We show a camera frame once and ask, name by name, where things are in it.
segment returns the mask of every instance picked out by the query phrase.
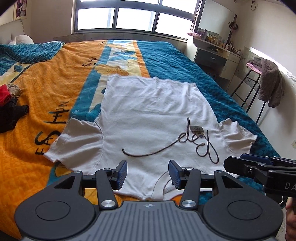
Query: window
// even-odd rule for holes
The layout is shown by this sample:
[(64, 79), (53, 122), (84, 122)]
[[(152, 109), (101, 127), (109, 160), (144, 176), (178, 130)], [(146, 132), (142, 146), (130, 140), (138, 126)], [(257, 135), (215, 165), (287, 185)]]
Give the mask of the window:
[(134, 29), (187, 39), (200, 0), (76, 0), (74, 32)]

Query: t-shirt sleeve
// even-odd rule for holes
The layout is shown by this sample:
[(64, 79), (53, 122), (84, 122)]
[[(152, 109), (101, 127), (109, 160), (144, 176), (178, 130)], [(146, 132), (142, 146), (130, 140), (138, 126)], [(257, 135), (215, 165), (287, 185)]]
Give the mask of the t-shirt sleeve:
[(240, 126), (237, 121), (232, 122), (230, 118), (221, 121), (219, 126), (222, 138), (235, 157), (250, 153), (251, 146), (257, 139), (256, 135)]
[(71, 118), (44, 156), (52, 162), (60, 161), (70, 170), (89, 175), (94, 174), (92, 171), (100, 162), (102, 149), (103, 137), (98, 125)]

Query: vanity table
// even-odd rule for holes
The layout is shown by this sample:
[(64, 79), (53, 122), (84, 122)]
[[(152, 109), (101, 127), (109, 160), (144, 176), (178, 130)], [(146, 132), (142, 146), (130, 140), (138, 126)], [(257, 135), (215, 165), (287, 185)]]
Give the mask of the vanity table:
[(213, 73), (214, 80), (224, 90), (228, 88), (241, 58), (239, 55), (222, 47), (191, 36), (187, 40), (184, 54), (206, 73)]

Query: orange blanket section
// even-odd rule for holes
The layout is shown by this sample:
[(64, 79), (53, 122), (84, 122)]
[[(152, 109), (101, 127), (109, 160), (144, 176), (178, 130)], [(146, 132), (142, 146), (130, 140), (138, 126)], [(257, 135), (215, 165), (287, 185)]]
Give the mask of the orange blanket section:
[[(107, 40), (69, 43), (55, 57), (29, 67), (14, 81), (22, 89), (18, 105), (29, 105), (29, 113), (14, 130), (0, 134), (0, 230), (20, 239), (14, 222), (17, 206), (42, 190), (52, 170), (57, 176), (70, 171), (48, 161), (43, 153), (58, 137), (69, 119), (82, 87), (101, 56)], [(141, 75), (149, 77), (136, 41), (133, 42)], [(96, 190), (85, 197), (97, 204)], [(135, 198), (116, 195), (119, 205)]]

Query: metal screw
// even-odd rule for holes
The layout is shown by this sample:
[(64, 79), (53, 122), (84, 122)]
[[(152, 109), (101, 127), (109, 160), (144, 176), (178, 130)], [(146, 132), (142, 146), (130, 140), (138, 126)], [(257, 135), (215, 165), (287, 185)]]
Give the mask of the metal screw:
[(185, 200), (182, 202), (182, 205), (184, 207), (194, 207), (196, 205), (196, 202), (193, 200)]
[(113, 207), (115, 205), (115, 202), (113, 200), (104, 200), (101, 202), (101, 205), (103, 207)]

